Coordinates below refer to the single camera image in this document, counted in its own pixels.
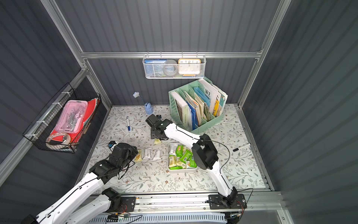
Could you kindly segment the yellow cookie packet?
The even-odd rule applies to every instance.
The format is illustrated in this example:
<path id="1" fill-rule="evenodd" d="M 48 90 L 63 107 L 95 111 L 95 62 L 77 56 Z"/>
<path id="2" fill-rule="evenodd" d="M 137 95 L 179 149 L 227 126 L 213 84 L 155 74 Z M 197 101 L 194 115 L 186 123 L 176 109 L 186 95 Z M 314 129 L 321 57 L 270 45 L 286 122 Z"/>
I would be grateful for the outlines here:
<path id="1" fill-rule="evenodd" d="M 158 145 L 161 144 L 161 140 L 160 139 L 154 139 L 153 145 Z"/>
<path id="2" fill-rule="evenodd" d="M 140 162 L 140 161 L 142 161 L 142 160 L 143 160 L 143 158 L 142 158 L 142 150 L 139 149 L 139 150 L 138 150 L 138 154 L 135 156 L 134 161 L 135 161 L 135 163 L 137 163 L 137 162 Z"/>

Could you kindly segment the white cookie packet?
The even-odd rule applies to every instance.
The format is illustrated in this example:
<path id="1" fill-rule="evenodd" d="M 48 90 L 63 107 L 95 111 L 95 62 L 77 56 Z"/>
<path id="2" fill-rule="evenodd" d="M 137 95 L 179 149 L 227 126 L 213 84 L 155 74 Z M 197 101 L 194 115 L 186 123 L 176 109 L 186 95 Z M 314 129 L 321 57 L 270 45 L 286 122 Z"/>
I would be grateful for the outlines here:
<path id="1" fill-rule="evenodd" d="M 144 149 L 144 156 L 143 156 L 143 159 L 145 160 L 149 160 L 152 158 L 152 148 L 145 148 Z"/>
<path id="2" fill-rule="evenodd" d="M 154 150 L 154 157 L 153 157 L 153 160 L 156 161 L 156 160 L 161 160 L 162 159 L 162 148 L 158 148 L 158 149 L 155 149 Z"/>

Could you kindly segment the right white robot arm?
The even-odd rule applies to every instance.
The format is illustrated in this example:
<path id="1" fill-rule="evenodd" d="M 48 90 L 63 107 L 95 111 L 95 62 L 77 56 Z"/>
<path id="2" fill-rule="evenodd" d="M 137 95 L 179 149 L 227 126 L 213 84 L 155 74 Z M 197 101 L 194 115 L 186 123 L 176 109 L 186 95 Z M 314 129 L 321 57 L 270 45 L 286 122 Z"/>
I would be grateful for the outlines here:
<path id="1" fill-rule="evenodd" d="M 155 131 L 157 137 L 165 135 L 190 148 L 197 166 L 207 170 L 215 183 L 218 193 L 222 197 L 222 204 L 229 208 L 235 203 L 238 191 L 222 172 L 218 151 L 214 146 L 214 141 L 207 134 L 191 133 L 168 119 L 160 120 L 154 114 L 150 115 L 145 122 Z"/>

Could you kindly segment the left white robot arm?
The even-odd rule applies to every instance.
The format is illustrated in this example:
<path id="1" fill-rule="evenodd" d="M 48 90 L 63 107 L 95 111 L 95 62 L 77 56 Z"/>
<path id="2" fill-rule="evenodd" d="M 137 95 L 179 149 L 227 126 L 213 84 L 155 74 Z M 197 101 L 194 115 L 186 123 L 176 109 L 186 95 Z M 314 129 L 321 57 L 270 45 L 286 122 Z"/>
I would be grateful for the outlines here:
<path id="1" fill-rule="evenodd" d="M 22 224 L 62 224 L 93 192 L 116 177 L 137 156 L 138 149 L 111 141 L 112 153 L 89 169 L 83 179 L 58 201 L 38 215 L 28 215 Z"/>

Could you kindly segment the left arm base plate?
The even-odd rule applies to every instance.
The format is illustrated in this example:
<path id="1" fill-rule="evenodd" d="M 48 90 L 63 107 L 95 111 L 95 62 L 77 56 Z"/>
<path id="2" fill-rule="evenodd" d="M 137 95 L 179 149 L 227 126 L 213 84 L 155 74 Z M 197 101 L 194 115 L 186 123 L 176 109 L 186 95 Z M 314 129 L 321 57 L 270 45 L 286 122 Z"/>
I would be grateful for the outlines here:
<path id="1" fill-rule="evenodd" d="M 110 210 L 117 213 L 133 212 L 135 204 L 136 197 L 119 197 L 111 202 Z"/>

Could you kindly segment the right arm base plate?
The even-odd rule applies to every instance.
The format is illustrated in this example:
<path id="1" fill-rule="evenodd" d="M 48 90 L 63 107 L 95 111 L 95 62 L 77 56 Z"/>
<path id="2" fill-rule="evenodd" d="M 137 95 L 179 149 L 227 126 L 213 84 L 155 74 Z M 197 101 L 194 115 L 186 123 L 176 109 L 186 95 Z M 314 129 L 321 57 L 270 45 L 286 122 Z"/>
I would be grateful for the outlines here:
<path id="1" fill-rule="evenodd" d="M 243 194 L 237 194 L 233 201 L 229 201 L 219 194 L 212 194 L 208 196 L 206 203 L 209 204 L 211 210 L 242 210 L 247 208 L 247 201 Z"/>

